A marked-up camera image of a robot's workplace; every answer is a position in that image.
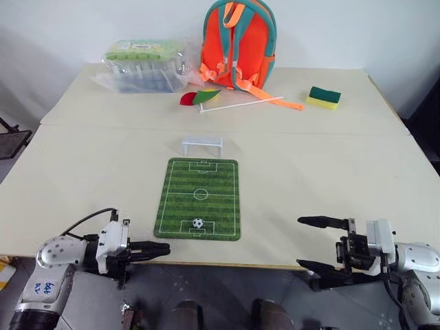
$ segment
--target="red leaf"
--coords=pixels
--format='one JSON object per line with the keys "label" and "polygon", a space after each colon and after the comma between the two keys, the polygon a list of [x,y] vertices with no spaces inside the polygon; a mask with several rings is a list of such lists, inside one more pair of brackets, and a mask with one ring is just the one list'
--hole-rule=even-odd
{"label": "red leaf", "polygon": [[197,95],[197,93],[195,91],[191,91],[189,93],[184,94],[180,98],[180,104],[181,105],[194,105],[193,100],[196,95]]}

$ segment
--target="white table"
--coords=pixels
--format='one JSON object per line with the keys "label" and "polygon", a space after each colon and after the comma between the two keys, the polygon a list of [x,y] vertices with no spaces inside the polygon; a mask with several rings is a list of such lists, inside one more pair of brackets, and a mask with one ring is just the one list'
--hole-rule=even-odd
{"label": "white table", "polygon": [[292,102],[304,102],[313,85],[339,91],[342,96],[336,111],[306,104],[299,112],[263,103],[199,114],[192,107],[179,105],[183,93],[107,91],[90,79],[100,68],[85,66],[41,123],[231,133],[409,134],[362,70],[278,68],[265,85],[272,95]]}
{"label": "white table", "polygon": [[[43,125],[0,186],[0,253],[31,256],[79,218],[116,207],[133,240],[153,237],[169,158],[192,131]],[[411,136],[226,133],[225,159],[240,166],[242,237],[167,239],[166,263],[296,266],[336,263],[343,231],[300,225],[305,215],[391,220],[398,241],[439,247],[440,179]],[[195,149],[194,157],[211,157]],[[97,232],[108,216],[84,223]]]}

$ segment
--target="backpack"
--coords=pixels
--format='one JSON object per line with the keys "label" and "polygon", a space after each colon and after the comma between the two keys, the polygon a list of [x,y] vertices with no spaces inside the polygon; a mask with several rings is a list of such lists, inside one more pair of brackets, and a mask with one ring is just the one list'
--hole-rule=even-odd
{"label": "backpack", "polygon": [[[262,100],[261,90],[275,62],[276,23],[261,0],[218,0],[206,14],[201,49],[201,77],[214,84],[248,91]],[[302,110],[302,104],[271,103]]]}

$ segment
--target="green field mat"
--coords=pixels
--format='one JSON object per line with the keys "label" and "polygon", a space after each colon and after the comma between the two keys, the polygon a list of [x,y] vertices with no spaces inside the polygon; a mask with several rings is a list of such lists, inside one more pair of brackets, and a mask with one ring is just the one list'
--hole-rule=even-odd
{"label": "green field mat", "polygon": [[[203,219],[201,228],[193,219]],[[169,239],[240,238],[239,165],[235,160],[171,158],[154,235]]]}

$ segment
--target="miniature soccer ball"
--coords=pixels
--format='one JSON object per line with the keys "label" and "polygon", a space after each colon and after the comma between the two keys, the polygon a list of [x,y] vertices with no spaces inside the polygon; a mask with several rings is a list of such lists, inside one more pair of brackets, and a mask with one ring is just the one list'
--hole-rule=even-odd
{"label": "miniature soccer ball", "polygon": [[200,229],[204,225],[204,221],[200,218],[195,218],[192,220],[192,226],[194,228]]}

